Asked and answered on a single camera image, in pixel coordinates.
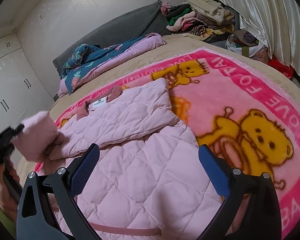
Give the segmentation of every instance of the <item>green sleeve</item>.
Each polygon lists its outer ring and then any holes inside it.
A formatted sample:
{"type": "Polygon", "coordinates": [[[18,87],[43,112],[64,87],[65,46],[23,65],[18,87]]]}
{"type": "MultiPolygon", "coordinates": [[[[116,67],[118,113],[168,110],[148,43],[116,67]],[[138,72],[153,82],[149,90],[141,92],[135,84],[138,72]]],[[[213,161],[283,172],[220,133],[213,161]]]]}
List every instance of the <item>green sleeve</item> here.
{"type": "Polygon", "coordinates": [[[9,231],[9,233],[17,239],[17,227],[15,223],[13,223],[6,215],[2,212],[0,208],[0,221],[4,225],[4,227],[9,231]]]}

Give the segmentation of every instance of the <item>satin curtain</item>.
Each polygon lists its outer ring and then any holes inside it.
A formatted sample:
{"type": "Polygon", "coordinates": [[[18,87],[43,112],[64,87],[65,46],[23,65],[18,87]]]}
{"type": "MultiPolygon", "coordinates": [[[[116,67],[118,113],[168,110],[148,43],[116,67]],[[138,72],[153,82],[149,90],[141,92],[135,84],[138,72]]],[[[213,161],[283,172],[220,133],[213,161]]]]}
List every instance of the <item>satin curtain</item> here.
{"type": "Polygon", "coordinates": [[[295,0],[221,0],[240,13],[240,28],[253,34],[300,75],[300,7],[295,0]]]}

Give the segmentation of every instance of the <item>pink quilted jacket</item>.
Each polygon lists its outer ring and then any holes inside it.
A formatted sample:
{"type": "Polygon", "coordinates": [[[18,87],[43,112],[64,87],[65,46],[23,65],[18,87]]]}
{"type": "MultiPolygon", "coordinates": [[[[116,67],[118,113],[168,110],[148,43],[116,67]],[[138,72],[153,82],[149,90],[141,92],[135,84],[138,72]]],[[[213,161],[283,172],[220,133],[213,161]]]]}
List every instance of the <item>pink quilted jacket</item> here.
{"type": "MultiPolygon", "coordinates": [[[[60,132],[66,139],[42,172],[68,166],[91,143],[100,146],[100,160],[77,203],[104,240],[196,239],[221,205],[199,162],[194,134],[171,111],[163,78],[124,90],[78,121],[72,117],[60,132]],[[115,234],[106,226],[158,230],[115,234]]],[[[70,234],[62,214],[56,217],[70,234]]]]}

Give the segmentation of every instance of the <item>floral blanket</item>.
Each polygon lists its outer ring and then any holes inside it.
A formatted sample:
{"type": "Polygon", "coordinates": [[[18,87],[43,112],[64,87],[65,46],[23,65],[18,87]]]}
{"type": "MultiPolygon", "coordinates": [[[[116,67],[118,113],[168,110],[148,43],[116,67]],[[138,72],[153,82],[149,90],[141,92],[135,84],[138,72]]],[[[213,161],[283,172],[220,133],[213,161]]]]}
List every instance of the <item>floral blanket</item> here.
{"type": "Polygon", "coordinates": [[[62,77],[65,77],[65,83],[69,94],[72,93],[80,79],[85,77],[91,70],[98,67],[101,63],[111,60],[133,44],[144,39],[146,35],[100,49],[96,46],[82,44],[76,48],[72,57],[63,66],[62,77]]]}
{"type": "Polygon", "coordinates": [[[282,238],[300,219],[300,106],[266,76],[209,49],[157,62],[101,87],[68,108],[62,126],[87,99],[158,78],[169,83],[173,112],[216,156],[245,174],[268,172],[282,216],[282,238]]]}

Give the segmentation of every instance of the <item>metal screw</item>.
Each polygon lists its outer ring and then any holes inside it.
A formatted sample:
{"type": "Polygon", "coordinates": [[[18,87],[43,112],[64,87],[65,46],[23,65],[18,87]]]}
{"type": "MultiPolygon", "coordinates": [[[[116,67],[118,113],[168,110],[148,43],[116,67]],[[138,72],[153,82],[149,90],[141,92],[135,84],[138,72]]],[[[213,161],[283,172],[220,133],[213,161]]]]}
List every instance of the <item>metal screw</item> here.
{"type": "Polygon", "coordinates": [[[30,172],[28,175],[29,179],[32,179],[34,176],[35,176],[35,172],[30,172]]]}
{"type": "Polygon", "coordinates": [[[65,168],[60,168],[57,172],[58,172],[59,175],[62,175],[66,172],[66,169],[65,168]]]}
{"type": "Polygon", "coordinates": [[[241,171],[239,169],[233,169],[232,171],[235,175],[240,175],[241,171]]]}
{"type": "Polygon", "coordinates": [[[269,179],[269,178],[270,178],[270,175],[269,175],[269,173],[267,173],[267,172],[262,173],[262,176],[263,176],[265,179],[269,179]]]}

